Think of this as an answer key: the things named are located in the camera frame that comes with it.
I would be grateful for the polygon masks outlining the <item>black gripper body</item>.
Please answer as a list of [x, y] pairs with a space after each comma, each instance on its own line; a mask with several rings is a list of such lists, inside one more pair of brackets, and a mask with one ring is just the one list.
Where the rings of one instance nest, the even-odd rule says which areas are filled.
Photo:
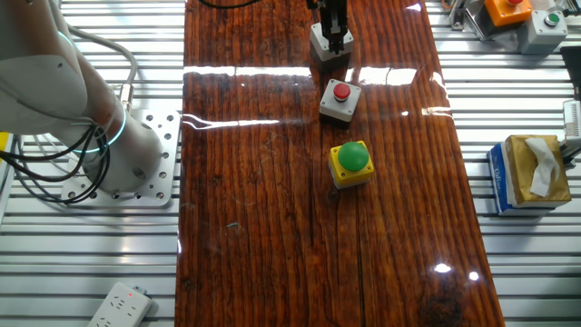
[[347, 25], [347, 0], [307, 0], [307, 7], [319, 12], [321, 23]]

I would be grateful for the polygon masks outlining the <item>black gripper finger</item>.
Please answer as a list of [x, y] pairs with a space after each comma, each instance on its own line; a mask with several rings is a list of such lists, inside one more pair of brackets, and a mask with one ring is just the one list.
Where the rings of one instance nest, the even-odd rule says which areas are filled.
[[333, 14], [333, 52], [339, 54], [344, 50], [344, 36], [347, 33], [347, 18], [341, 13]]
[[327, 50], [335, 51], [334, 18], [331, 12], [320, 12], [321, 34], [327, 41]]

